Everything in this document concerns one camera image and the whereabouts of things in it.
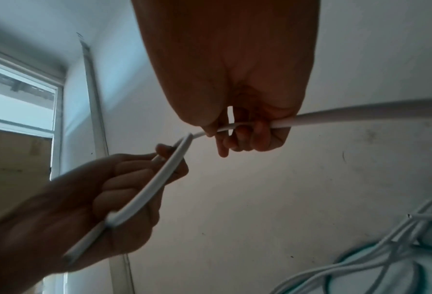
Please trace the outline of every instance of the white wire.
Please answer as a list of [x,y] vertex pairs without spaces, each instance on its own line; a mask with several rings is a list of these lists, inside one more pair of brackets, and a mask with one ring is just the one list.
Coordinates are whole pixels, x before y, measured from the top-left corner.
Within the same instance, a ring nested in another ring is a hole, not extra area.
[[[326,111],[319,111],[315,113],[302,114],[295,117],[289,117],[277,121],[272,121],[270,124],[271,128],[285,128],[298,125],[308,125],[308,124],[324,124],[333,122],[348,122],[348,121],[362,121],[362,120],[381,120],[381,119],[404,119],[404,118],[432,118],[432,98],[421,99],[421,100],[410,100],[410,101],[399,101],[390,103],[380,103],[373,105],[363,105],[348,108],[338,108]],[[252,123],[236,123],[226,125],[218,130],[218,132],[226,131],[236,128],[238,125]],[[167,179],[175,171],[181,160],[183,159],[186,151],[190,147],[193,139],[203,137],[204,132],[199,132],[196,134],[188,134],[185,138],[179,140],[174,146],[178,146],[176,151],[167,160],[160,171],[154,176],[154,178],[120,211],[110,212],[105,219],[105,226],[94,227],[91,232],[86,234],[82,239],[80,239],[64,256],[73,263],[77,258],[79,258],[88,247],[101,236],[105,228],[113,229],[118,225],[127,221],[130,217],[136,214],[141,208],[143,208],[146,203],[155,195],[155,193],[161,189]],[[155,157],[153,161],[162,161],[163,159],[159,156]],[[411,220],[407,219],[405,223],[401,224],[404,228]],[[330,267],[325,267],[325,269],[338,267],[339,265],[332,265]],[[324,269],[312,270],[305,272],[316,273]]]

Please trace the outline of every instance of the white ceiling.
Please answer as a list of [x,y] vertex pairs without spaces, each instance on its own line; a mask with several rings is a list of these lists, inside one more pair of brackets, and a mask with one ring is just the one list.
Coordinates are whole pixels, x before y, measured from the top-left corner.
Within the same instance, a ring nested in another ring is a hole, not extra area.
[[127,0],[0,0],[0,42],[64,70]]

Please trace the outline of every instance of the white window frame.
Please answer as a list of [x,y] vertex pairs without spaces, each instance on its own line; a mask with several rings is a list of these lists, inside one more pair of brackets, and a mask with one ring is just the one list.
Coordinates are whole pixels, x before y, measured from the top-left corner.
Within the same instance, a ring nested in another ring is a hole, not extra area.
[[52,138],[51,146],[51,176],[54,179],[60,175],[61,171],[61,146],[62,146],[62,127],[63,127],[63,88],[64,81],[47,73],[30,67],[11,57],[0,54],[0,73],[8,77],[21,80],[24,83],[33,85],[40,89],[54,93],[54,115],[53,129],[44,130],[14,122],[0,120],[0,129],[14,131],[18,133],[33,134]]

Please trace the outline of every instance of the person's left hand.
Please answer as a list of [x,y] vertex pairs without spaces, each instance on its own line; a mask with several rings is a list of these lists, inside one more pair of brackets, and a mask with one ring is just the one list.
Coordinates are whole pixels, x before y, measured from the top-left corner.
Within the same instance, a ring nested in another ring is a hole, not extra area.
[[[169,158],[172,147],[158,145]],[[64,253],[110,211],[127,204],[163,163],[156,154],[112,155],[87,163],[50,182],[37,196],[0,221],[0,293],[21,292],[51,273],[79,270],[142,247],[159,221],[163,189],[124,224],[107,230],[73,266]],[[184,160],[168,183],[188,173]]]

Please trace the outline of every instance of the hand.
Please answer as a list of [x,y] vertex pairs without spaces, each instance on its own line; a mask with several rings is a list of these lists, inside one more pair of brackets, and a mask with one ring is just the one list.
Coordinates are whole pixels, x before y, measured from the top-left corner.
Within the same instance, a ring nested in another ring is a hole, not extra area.
[[[169,158],[173,150],[158,145]],[[74,271],[105,258],[132,252],[150,238],[159,221],[162,192],[121,226],[108,230],[72,267],[63,254],[110,211],[127,204],[163,163],[156,154],[112,155],[87,163],[50,182],[37,196],[0,221],[0,293],[20,293],[43,277]],[[188,173],[182,161],[171,183]]]
[[214,136],[233,106],[240,126],[216,135],[219,155],[278,148],[313,66],[319,0],[133,0],[142,38],[166,97],[190,124]]

